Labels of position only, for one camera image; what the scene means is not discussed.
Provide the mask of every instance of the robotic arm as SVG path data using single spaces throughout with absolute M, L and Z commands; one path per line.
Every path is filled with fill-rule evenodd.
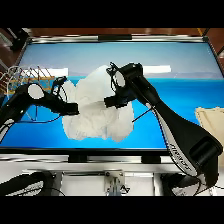
M 107 73 L 111 76 L 115 95 L 105 98 L 105 105 L 119 108 L 137 99 L 150 108 L 159 121 L 171 158 L 186 174 L 163 176 L 164 194 L 195 195 L 214 186 L 218 180 L 218 156 L 222 153 L 222 145 L 217 139 L 172 111 L 143 76 L 141 64 L 129 63 L 118 68 L 111 63 Z M 57 80 L 57 84 L 60 86 L 64 81 Z M 66 103 L 37 84 L 22 85 L 0 109 L 0 141 L 31 105 L 47 107 L 60 115 L 79 114 L 76 103 Z

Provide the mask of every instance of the white fabric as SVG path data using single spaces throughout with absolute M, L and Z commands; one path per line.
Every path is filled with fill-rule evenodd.
M 224 108 L 196 108 L 196 117 L 200 125 L 219 140 L 224 147 Z M 219 166 L 224 166 L 224 153 L 218 157 Z
M 76 102 L 79 115 L 64 116 L 62 123 L 68 138 L 82 140 L 87 137 L 107 139 L 111 137 L 119 142 L 133 130 L 134 113 L 132 103 L 116 109 L 106 108 L 104 98 L 114 95 L 111 78 L 106 72 L 107 66 L 101 66 L 76 86 L 71 81 L 64 83 L 68 102 Z M 60 95 L 65 99 L 63 90 Z

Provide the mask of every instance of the wooden floor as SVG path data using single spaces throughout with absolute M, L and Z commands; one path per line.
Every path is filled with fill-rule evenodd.
M 84 34 L 166 34 L 166 35 L 190 35 L 200 36 L 205 28 L 30 28 L 32 36 L 62 36 L 62 35 L 84 35 Z M 0 28 L 0 32 L 3 33 L 10 40 L 12 38 Z M 207 33 L 210 41 L 218 52 L 222 46 L 224 46 L 224 28 L 210 28 Z M 14 65 L 18 58 L 19 51 L 12 52 L 9 47 L 0 43 L 0 59 L 8 67 Z M 224 58 L 220 59 L 222 66 L 224 67 Z

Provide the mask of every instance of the wire rack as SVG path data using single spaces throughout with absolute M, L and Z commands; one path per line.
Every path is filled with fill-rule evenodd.
M 38 65 L 12 66 L 5 73 L 0 72 L 0 75 L 0 91 L 7 96 L 8 100 L 19 86 L 28 83 L 37 83 L 43 90 L 50 91 L 55 79 L 47 68 L 41 68 Z

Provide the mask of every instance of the black frame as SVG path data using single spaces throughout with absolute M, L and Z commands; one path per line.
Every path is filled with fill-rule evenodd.
M 84 35 L 83 37 L 91 37 L 91 36 L 95 36 L 95 35 Z M 178 35 L 173 35 L 173 36 L 169 36 L 169 35 L 153 35 L 155 37 L 158 36 L 162 36 L 164 38 L 166 37 L 178 37 Z M 223 75 L 224 78 L 224 72 L 223 72 L 223 68 L 222 65 L 220 64 L 218 57 L 214 51 L 214 48 L 212 47 L 209 38 L 208 37 L 201 37 L 202 41 L 201 42 L 207 42 L 213 52 L 213 55 L 216 59 L 216 62 L 221 70 L 221 73 Z M 17 62 L 15 65 L 19 65 L 22 56 L 26 50 L 27 45 L 32 44 L 32 38 L 28 37 L 26 43 L 23 46 L 23 49 L 17 59 Z M 116 42 L 116 41 L 131 41 L 131 42 L 136 42 L 135 39 L 132 38 L 132 35 L 99 35 L 98 36 L 98 41 L 78 41 L 79 43 L 99 43 L 99 42 Z M 172 42 L 184 42 L 184 43 L 192 43 L 194 41 L 181 41 L 181 40 L 177 40 L 177 41 L 172 41 Z M 0 155 L 1 154 L 27 154 L 27 155 L 88 155 L 88 156 L 169 156 L 169 152 L 167 149 L 135 149 L 135 150 L 130 150 L 130 149 L 115 149 L 115 148 L 97 148 L 97 149 L 76 149 L 74 150 L 73 148 L 58 148 L 58 149 L 54 149 L 54 148 L 17 148 L 17 147 L 1 147 L 0 146 Z

